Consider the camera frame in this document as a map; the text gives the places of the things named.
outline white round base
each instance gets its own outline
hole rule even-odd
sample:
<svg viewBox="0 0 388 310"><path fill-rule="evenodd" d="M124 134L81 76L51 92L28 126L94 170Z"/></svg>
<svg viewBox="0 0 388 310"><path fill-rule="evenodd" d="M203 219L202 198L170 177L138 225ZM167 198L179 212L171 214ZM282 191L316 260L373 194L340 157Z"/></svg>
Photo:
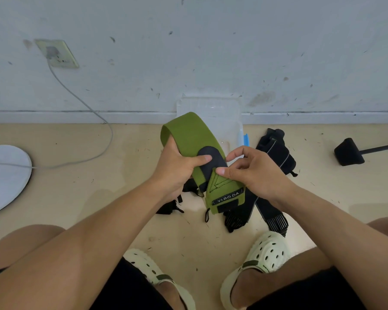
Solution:
<svg viewBox="0 0 388 310"><path fill-rule="evenodd" d="M25 151L9 145L0 145L0 162L32 166ZM22 192L31 173L31 168L0 165L0 210Z"/></svg>

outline green shoe strap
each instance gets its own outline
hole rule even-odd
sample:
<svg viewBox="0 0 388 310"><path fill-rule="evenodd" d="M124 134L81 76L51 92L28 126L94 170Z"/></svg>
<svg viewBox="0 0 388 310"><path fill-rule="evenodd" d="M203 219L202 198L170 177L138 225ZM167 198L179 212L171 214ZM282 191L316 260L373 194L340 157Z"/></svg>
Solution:
<svg viewBox="0 0 388 310"><path fill-rule="evenodd" d="M197 114L189 112L163 125L161 142L164 146L170 135L174 137L182 156L195 157L207 154L203 153L204 150L199 151L204 147L213 147L218 152L212 150L212 155L215 156L219 153L225 163L225 155L221 146ZM213 168L210 178L206 178L202 169L195 167L192 177L200 191L206 192L206 206L211 210L211 213L228 211L244 203L244 184L217 175L215 168Z"/></svg>

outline white wall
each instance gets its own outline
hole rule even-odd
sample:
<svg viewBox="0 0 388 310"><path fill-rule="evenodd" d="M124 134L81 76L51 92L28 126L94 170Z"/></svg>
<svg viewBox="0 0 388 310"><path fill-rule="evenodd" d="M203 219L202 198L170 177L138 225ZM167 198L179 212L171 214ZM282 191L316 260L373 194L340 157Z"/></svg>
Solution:
<svg viewBox="0 0 388 310"><path fill-rule="evenodd" d="M182 94L242 96L254 114L388 112L388 0L0 0L0 115L85 110L35 38L65 40L80 68L60 79L128 119Z"/></svg>

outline beige floor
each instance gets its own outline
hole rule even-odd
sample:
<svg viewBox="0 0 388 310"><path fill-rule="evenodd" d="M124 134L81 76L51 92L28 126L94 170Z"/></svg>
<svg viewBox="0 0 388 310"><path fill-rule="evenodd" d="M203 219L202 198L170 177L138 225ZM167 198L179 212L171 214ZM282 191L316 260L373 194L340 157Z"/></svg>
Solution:
<svg viewBox="0 0 388 310"><path fill-rule="evenodd" d="M388 125L284 125L285 141L297 161L300 186L367 222L388 216L388 151L365 156L366 163L341 167L333 149L346 137L359 148L388 144ZM267 126L245 126L255 146ZM161 150L160 125L114 125L112 147L101 158L56 170L35 170L22 194L0 211L0 238L29 224L68 228L147 179ZM105 125L0 125L0 144L21 147L35 165L83 159L107 143ZM219 287L239 266L267 225L255 211L243 228L228 234L221 215L203 221L202 200L183 194L184 214L156 215L133 246L189 289L198 309L222 309ZM288 217L293 253L314 246Z"/></svg>

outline white cable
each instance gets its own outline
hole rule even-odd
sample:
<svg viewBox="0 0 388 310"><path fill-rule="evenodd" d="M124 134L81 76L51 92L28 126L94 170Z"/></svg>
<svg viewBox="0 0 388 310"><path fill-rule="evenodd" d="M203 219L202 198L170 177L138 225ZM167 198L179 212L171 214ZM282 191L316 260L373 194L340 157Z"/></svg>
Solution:
<svg viewBox="0 0 388 310"><path fill-rule="evenodd" d="M98 113L95 112L95 110L93 110L90 106L88 106L88 104L86 104L85 101L83 101L81 98L79 98L76 94L74 94L72 91L69 90L69 88L67 88L60 80L59 78L56 76L55 72L53 71L51 65L50 65L50 62L49 62L49 59L46 59L47 60L47 65L49 66L49 69L50 71L52 72L53 76L56 78L56 80L62 85L63 88L65 88L72 96L74 96L75 98L77 98L85 107L87 107L93 114L95 114L97 117L99 117L101 120L103 120L104 123L108 124L109 126L109 129L111 130L111 139L109 140L109 143L108 145L106 146L106 148L98 155L92 157L92 158L89 158L89 159L86 159L86 160L80 160L80 161L72 161L72 162L66 162L66 163L62 163L62 164L57 164L57 165L51 165L51 166L28 166L28 165L21 165L21 164L13 164L13 163L1 163L0 162L0 165L9 165L9 166L18 166L18 167L26 167L28 169L56 169L58 167L62 167L62 166L66 166L66 165L73 165L73 164L79 164L79 163L83 163L83 162L88 162L88 161L91 161L93 159L96 159L98 157L100 157L101 155L103 155L109 148L109 146L111 145L112 143L112 140L114 138L114 131L112 129L112 126L111 124L109 124L106 119L104 119L101 115L99 115Z"/></svg>

